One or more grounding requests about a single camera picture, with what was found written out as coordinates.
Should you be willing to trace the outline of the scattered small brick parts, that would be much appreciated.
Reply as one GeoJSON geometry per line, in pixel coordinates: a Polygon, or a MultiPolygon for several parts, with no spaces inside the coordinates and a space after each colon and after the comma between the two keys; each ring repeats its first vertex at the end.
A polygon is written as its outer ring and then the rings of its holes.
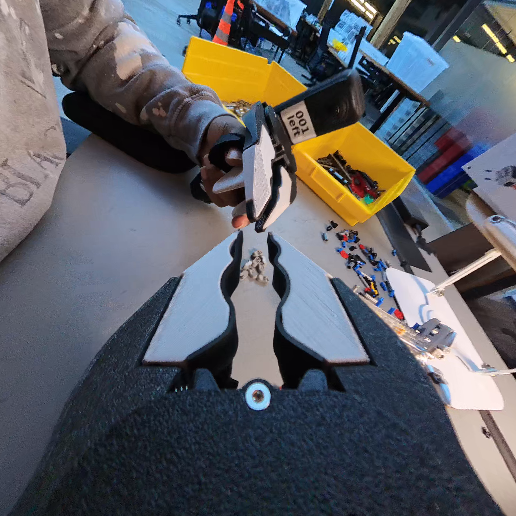
{"type": "Polygon", "coordinates": [[[345,261],[345,268],[356,277],[360,291],[370,296],[385,312],[394,313],[398,319],[405,321],[395,289],[386,274],[389,262],[383,260],[373,247],[365,245],[357,230],[344,228],[329,219],[323,232],[327,232],[328,242],[331,234],[336,237],[338,245],[335,252],[345,261]]]}

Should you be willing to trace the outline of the blue-grey chair seat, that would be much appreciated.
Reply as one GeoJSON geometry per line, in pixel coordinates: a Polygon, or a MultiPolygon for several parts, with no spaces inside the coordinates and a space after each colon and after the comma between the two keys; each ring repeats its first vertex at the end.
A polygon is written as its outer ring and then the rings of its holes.
{"type": "Polygon", "coordinates": [[[67,158],[89,137],[91,132],[68,118],[60,117],[67,158]]]}

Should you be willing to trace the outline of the heap of dark brick parts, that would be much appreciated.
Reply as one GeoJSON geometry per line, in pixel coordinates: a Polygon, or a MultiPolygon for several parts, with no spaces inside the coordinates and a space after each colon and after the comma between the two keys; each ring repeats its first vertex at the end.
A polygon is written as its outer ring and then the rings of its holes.
{"type": "Polygon", "coordinates": [[[386,193],[368,174],[353,168],[339,151],[320,157],[316,162],[365,205],[374,203],[386,193]]]}

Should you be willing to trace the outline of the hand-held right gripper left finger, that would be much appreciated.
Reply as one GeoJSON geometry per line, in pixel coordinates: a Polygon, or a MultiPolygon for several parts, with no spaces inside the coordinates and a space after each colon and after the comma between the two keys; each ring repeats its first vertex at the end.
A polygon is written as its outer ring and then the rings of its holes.
{"type": "Polygon", "coordinates": [[[235,306],[242,231],[238,230],[181,275],[142,359],[143,365],[175,366],[188,375],[206,369],[221,388],[231,378],[238,347],[235,306]]]}

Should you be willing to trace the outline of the wooden post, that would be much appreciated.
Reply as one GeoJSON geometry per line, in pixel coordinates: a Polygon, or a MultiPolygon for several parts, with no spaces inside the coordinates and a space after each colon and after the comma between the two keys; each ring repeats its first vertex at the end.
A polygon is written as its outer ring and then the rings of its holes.
{"type": "Polygon", "coordinates": [[[395,29],[398,21],[403,16],[412,1],[395,1],[388,13],[382,19],[377,30],[371,37],[370,43],[377,49],[380,49],[384,43],[389,40],[391,32],[395,29]]]}

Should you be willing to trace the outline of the yellow bin holding brass parts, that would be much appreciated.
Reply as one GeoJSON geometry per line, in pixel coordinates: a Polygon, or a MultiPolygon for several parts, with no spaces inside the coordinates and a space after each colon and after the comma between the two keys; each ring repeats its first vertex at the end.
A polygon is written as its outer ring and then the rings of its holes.
{"type": "Polygon", "coordinates": [[[276,62],[198,37],[190,38],[182,72],[191,82],[211,88],[223,103],[276,106],[306,89],[276,62]]]}

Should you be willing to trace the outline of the pile of grey connector pieces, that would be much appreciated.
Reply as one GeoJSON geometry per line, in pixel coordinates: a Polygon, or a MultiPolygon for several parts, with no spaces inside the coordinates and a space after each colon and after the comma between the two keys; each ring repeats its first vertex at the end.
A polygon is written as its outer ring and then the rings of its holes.
{"type": "Polygon", "coordinates": [[[255,250],[249,260],[242,265],[239,280],[255,282],[261,286],[269,284],[269,277],[266,274],[267,258],[262,250],[255,250]]]}

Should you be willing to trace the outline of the instruction booklet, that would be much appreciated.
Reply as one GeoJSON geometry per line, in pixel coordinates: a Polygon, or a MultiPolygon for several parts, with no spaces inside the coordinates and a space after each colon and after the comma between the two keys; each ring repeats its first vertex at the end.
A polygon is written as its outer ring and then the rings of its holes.
{"type": "Polygon", "coordinates": [[[474,181],[474,193],[496,214],[515,221],[515,134],[462,167],[474,181]]]}

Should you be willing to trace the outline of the black office chair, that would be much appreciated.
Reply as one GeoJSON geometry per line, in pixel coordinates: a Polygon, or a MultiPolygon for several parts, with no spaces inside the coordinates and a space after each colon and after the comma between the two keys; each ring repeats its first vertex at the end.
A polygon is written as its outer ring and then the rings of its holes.
{"type": "Polygon", "coordinates": [[[213,38],[216,34],[225,4],[226,1],[200,1],[195,14],[178,15],[176,23],[180,26],[181,20],[184,19],[189,25],[190,22],[194,20],[200,29],[199,36],[202,36],[203,31],[205,31],[213,38]]]}

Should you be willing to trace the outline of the yellow bin holding dark parts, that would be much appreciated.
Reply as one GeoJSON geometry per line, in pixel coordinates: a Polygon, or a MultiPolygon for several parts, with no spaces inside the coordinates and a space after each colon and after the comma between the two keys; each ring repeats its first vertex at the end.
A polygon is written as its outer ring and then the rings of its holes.
{"type": "Polygon", "coordinates": [[[406,189],[415,168],[361,123],[306,140],[293,147],[297,176],[351,226],[364,223],[406,189]],[[353,169],[378,182],[382,193],[370,204],[358,200],[317,159],[339,151],[353,169]]]}

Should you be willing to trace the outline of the heap of brass metal parts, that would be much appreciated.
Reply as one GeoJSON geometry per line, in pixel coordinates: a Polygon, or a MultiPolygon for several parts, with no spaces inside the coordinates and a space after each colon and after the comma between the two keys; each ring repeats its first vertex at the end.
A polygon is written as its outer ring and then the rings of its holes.
{"type": "Polygon", "coordinates": [[[237,119],[241,120],[242,117],[254,107],[254,104],[240,99],[236,101],[223,102],[223,107],[229,114],[232,114],[237,119]]]}

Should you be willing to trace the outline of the red plastic crate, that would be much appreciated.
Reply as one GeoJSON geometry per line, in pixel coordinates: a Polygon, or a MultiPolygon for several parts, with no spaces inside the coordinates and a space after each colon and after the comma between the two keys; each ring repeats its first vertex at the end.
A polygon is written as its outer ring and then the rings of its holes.
{"type": "Polygon", "coordinates": [[[472,142],[464,132],[451,127],[437,139],[435,147],[437,151],[416,171],[418,180],[423,184],[428,184],[454,164],[472,147],[472,142]]]}

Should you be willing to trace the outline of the person's black trousers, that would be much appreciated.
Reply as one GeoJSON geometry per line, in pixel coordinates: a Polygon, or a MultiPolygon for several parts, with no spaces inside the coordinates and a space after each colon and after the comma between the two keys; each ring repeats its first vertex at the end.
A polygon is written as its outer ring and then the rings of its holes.
{"type": "Polygon", "coordinates": [[[148,167],[176,174],[196,166],[184,151],[173,148],[154,130],[126,122],[87,94],[67,94],[61,105],[72,122],[148,167]]]}

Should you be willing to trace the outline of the grey toy brick assembly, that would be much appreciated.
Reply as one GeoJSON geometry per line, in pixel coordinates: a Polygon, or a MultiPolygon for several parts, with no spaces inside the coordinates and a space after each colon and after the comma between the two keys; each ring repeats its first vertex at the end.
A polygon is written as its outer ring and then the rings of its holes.
{"type": "Polygon", "coordinates": [[[410,327],[405,321],[398,319],[394,313],[387,313],[377,306],[374,300],[360,291],[357,285],[352,287],[352,291],[397,335],[397,338],[403,342],[421,365],[442,402],[451,406],[448,381],[442,371],[435,366],[435,362],[444,359],[451,352],[456,332],[436,318],[430,319],[422,325],[416,324],[415,327],[410,327]]]}

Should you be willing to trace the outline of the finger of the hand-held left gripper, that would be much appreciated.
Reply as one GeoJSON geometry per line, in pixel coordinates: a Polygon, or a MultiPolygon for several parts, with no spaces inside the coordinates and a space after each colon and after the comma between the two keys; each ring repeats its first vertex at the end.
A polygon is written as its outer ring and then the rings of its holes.
{"type": "Polygon", "coordinates": [[[272,163],[275,158],[274,144],[270,138],[267,126],[260,126],[257,143],[254,143],[242,153],[245,213],[249,221],[258,221],[265,215],[267,205],[272,200],[273,178],[272,163]]]}
{"type": "Polygon", "coordinates": [[[273,199],[264,212],[262,228],[271,226],[293,202],[293,175],[283,165],[275,167],[273,199]]]}

